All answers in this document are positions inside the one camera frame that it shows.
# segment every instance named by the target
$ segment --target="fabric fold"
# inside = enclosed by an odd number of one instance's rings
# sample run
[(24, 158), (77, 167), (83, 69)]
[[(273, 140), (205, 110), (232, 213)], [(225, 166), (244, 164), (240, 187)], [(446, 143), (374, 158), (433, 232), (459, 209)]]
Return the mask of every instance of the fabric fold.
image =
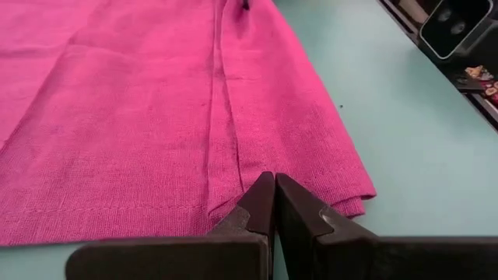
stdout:
[[(39, 61), (44, 75), (28, 71), (34, 58), (6, 55), (44, 85), (18, 88), (29, 108), (0, 93), (10, 100), (0, 246), (203, 234), (262, 171), (289, 174), (343, 215), (364, 213), (375, 190), (270, 0), (249, 11), (239, 0), (89, 3), (43, 1), (41, 18), (75, 18), (61, 37), (39, 22), (47, 45), (71, 34), (57, 63)], [(4, 37), (28, 28), (9, 20), (18, 26)], [(25, 47), (7, 41), (13, 54)], [(6, 89), (19, 84), (0, 75)]]

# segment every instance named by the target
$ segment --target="pink cloth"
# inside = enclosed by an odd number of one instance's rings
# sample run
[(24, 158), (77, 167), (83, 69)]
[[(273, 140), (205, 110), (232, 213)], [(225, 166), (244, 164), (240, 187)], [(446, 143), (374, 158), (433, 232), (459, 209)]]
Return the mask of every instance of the pink cloth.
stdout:
[(1, 0), (0, 245), (203, 234), (264, 170), (363, 214), (328, 94), (250, 4)]

